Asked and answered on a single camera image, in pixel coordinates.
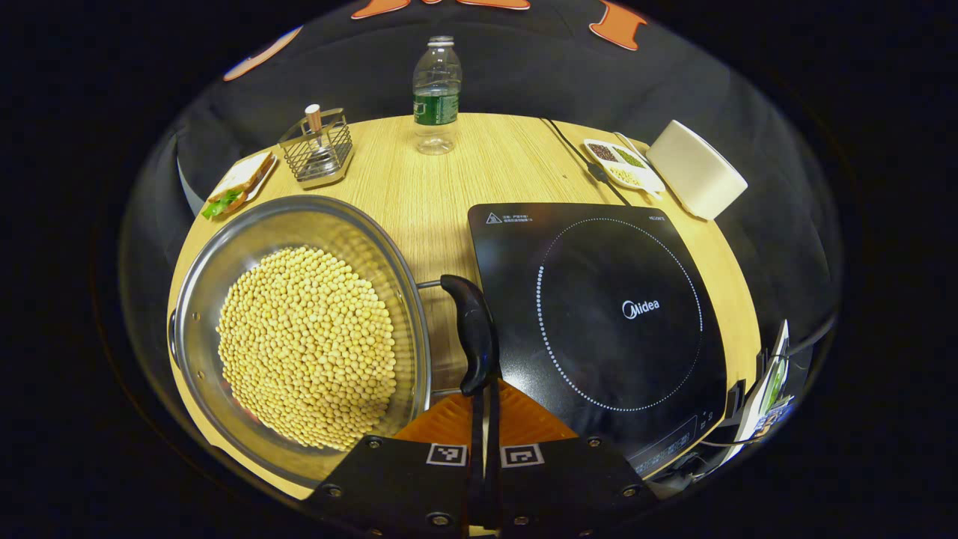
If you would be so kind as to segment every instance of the wire basket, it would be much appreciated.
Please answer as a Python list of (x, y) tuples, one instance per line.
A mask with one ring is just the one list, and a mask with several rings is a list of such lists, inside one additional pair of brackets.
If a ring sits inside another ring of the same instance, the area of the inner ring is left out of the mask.
[(320, 118), (318, 133), (302, 118), (280, 138), (286, 164), (304, 189), (339, 181), (353, 160), (353, 139), (343, 109), (327, 110)]

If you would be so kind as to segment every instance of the wood grain surface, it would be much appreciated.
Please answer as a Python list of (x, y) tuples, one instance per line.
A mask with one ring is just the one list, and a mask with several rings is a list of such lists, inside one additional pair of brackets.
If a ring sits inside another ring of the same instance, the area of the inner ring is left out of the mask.
[[(196, 218), (173, 273), (168, 314), (175, 307), (190, 263), (213, 234), (246, 209), (279, 197), (311, 193), (356, 206), (392, 237), (418, 282), (438, 279), (443, 273), (479, 282), (467, 222), (467, 211), (474, 204), (621, 204), (608, 187), (588, 174), (584, 163), (544, 120), (463, 113), (458, 124), (456, 149), (439, 156), (416, 151), (411, 116), (351, 124), (355, 157), (346, 176), (333, 185), (307, 191), (296, 184), (281, 161), (256, 198), (239, 211), (215, 222)], [(557, 124), (583, 154), (585, 138), (621, 144), (606, 131)], [(648, 148), (641, 142), (633, 144), (640, 152)], [(278, 146), (270, 150), (282, 159)], [(725, 350), (728, 386), (744, 379), (746, 387), (751, 387), (760, 347), (758, 321), (739, 264), (719, 227), (686, 212), (671, 192), (662, 193), (663, 200), (659, 201), (645, 193), (624, 188), (619, 191), (633, 205), (656, 207), (668, 215), (712, 299)], [(204, 198), (208, 195), (198, 194)], [(433, 390), (457, 387), (465, 373), (466, 358), (456, 334), (453, 302), (437, 287), (422, 291), (422, 305), (429, 327)], [(176, 369), (174, 373), (180, 393), (189, 395)], [(188, 403), (188, 408), (195, 420), (195, 405)]]

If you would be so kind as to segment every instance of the sandwich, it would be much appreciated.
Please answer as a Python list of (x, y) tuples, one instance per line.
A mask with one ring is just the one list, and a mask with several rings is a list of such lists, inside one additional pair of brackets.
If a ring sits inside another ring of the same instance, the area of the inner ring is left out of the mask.
[(233, 165), (223, 177), (213, 193), (206, 199), (206, 209), (202, 216), (211, 219), (237, 210), (252, 195), (255, 195), (260, 183), (269, 176), (276, 156), (264, 152)]

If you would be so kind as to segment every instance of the stainless steel pot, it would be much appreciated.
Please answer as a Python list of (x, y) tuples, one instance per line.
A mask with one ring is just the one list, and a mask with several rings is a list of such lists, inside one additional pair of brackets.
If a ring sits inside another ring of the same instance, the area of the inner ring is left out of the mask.
[[(176, 299), (168, 328), (171, 353), (202, 413), (217, 431), (265, 470), (315, 488), (345, 453), (303, 447), (262, 425), (233, 398), (217, 353), (219, 312), (229, 288), (266, 255), (314, 246), (340, 257), (374, 283), (395, 330), (396, 392), (370, 434), (391, 436), (429, 407), (429, 336), (417, 285), (393, 241), (366, 214), (336, 199), (302, 195), (257, 205), (224, 225), (197, 254)], [(461, 390), (481, 390), (498, 368), (498, 342), (479, 289), (443, 275), (452, 294), (460, 340), (469, 361)]]

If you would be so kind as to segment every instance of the plastic water bottle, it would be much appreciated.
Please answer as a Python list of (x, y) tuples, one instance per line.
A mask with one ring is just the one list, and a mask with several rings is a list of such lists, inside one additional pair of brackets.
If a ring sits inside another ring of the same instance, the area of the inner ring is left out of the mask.
[(450, 152), (456, 145), (463, 68), (452, 45), (451, 35), (430, 37), (413, 72), (416, 148), (427, 155)]

